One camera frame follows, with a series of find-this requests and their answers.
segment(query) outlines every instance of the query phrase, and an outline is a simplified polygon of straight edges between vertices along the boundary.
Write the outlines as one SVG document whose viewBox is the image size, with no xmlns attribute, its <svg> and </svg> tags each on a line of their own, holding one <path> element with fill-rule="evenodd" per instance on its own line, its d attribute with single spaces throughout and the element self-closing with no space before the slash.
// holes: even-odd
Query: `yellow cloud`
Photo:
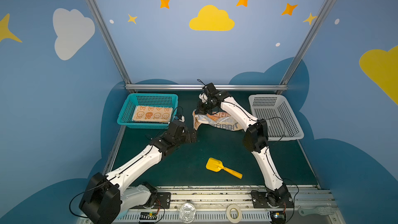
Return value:
<svg viewBox="0 0 398 224">
<path fill-rule="evenodd" d="M 198 17 L 191 19 L 189 27 L 193 30 L 231 30 L 235 22 L 228 17 L 224 10 L 218 10 L 213 5 L 206 5 L 198 14 Z"/>
<path fill-rule="evenodd" d="M 398 104 L 398 46 L 390 51 L 370 50 L 363 54 L 359 65 L 396 104 Z"/>
</svg>

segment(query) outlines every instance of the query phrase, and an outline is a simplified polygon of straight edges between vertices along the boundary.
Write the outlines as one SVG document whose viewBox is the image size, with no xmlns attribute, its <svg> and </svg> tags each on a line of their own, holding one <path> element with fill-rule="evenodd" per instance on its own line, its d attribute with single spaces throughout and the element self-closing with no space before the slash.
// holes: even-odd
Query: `basket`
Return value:
<svg viewBox="0 0 398 224">
<path fill-rule="evenodd" d="M 249 96 L 251 114 L 256 118 L 268 120 L 268 140 L 278 141 L 285 132 L 281 141 L 302 139 L 304 133 L 297 121 L 296 115 L 282 95 L 257 94 Z"/>
<path fill-rule="evenodd" d="M 117 118 L 117 123 L 125 125 L 129 128 L 140 129 L 165 129 L 169 126 L 168 123 L 144 123 L 132 121 L 136 106 L 150 106 L 150 107 L 172 107 L 173 110 L 178 106 L 178 96 L 175 94 L 166 93 L 132 93 L 130 94 L 122 110 Z M 173 116 L 170 121 L 173 121 L 177 111 L 173 111 Z"/>
</svg>

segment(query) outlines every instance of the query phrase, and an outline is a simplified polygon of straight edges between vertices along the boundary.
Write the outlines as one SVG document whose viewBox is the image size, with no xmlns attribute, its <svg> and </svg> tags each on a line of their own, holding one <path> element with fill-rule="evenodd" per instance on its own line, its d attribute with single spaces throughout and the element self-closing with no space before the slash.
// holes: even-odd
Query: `robotic arm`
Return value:
<svg viewBox="0 0 398 224">
<path fill-rule="evenodd" d="M 199 95 L 196 114 L 212 114 L 215 107 L 229 113 L 246 132 L 243 145 L 251 152 L 263 174 L 267 187 L 267 202 L 272 207 L 281 205 L 291 197 L 286 184 L 281 180 L 269 153 L 267 120 L 255 118 L 243 109 L 227 91 L 219 91 L 213 83 L 203 87 Z"/>
<path fill-rule="evenodd" d="M 89 181 L 79 208 L 95 224 L 109 224 L 129 208 L 151 207 L 157 190 L 148 183 L 127 189 L 142 173 L 169 156 L 181 144 L 196 142 L 196 131 L 189 130 L 182 120 L 170 122 L 166 132 L 155 137 L 137 156 L 121 167 L 102 175 L 95 174 Z"/>
</svg>

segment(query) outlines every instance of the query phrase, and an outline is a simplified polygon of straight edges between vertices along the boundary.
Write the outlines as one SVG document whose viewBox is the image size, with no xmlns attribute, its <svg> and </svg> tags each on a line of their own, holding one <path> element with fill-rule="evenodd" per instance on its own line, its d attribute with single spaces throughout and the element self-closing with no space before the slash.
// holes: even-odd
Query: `white cloud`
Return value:
<svg viewBox="0 0 398 224">
<path fill-rule="evenodd" d="M 55 52 L 61 60 L 68 60 L 94 35 L 94 22 L 84 17 L 78 10 L 56 9 L 52 24 L 58 38 Z"/>
</svg>

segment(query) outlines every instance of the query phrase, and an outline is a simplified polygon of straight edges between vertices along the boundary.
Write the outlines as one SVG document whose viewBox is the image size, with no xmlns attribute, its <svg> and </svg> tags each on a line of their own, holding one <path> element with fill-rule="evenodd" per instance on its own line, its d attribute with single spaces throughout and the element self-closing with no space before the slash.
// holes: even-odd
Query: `gray plastic basket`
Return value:
<svg viewBox="0 0 398 224">
<path fill-rule="evenodd" d="M 283 132 L 285 136 L 281 141 L 302 139 L 304 133 L 297 121 L 296 115 L 287 102 L 287 99 L 282 95 L 275 94 L 256 94 L 249 96 L 251 114 L 256 118 L 269 119 L 268 120 L 268 140 L 278 141 Z"/>
</svg>

